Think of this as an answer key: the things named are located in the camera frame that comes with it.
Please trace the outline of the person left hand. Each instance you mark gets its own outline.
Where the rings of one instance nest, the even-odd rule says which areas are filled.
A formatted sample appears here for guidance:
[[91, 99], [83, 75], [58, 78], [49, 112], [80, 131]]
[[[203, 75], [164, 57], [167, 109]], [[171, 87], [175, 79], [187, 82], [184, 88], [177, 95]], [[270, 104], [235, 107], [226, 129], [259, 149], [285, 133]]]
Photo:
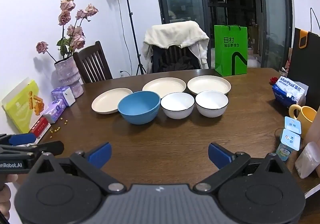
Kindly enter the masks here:
[[9, 175], [1, 174], [1, 193], [0, 193], [1, 213], [4, 215], [6, 220], [9, 220], [10, 218], [9, 210], [11, 208], [11, 203], [10, 203], [11, 190], [7, 185], [7, 183], [16, 182], [17, 179], [18, 179], [17, 174], [9, 174]]

